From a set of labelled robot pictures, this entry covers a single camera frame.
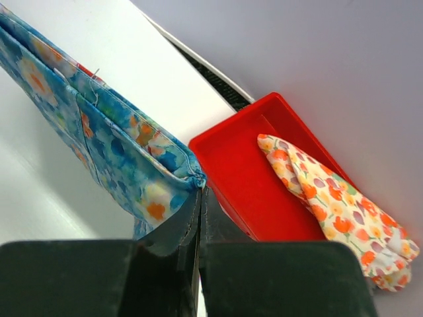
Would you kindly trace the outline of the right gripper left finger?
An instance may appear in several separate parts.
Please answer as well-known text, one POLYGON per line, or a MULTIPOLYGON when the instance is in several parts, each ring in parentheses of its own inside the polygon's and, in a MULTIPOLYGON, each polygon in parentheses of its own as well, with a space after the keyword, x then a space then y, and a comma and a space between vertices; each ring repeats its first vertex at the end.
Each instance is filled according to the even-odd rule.
POLYGON ((195 316, 201 191, 139 240, 10 242, 2 316, 195 316))

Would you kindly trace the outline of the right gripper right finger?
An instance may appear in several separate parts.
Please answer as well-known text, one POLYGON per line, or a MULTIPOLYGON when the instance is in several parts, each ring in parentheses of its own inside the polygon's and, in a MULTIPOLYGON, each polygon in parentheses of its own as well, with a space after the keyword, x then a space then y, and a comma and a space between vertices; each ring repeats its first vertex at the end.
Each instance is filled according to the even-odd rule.
POLYGON ((200 277, 208 316, 376 316, 353 253, 337 242, 256 242, 202 194, 200 277))

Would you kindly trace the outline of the blue floral skirt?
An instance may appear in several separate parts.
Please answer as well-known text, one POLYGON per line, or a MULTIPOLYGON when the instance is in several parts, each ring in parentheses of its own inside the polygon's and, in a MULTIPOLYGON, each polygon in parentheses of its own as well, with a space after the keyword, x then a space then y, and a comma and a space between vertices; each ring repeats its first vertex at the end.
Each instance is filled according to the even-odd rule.
POLYGON ((5 7, 1 67, 118 205, 140 239, 206 185, 194 153, 5 7))

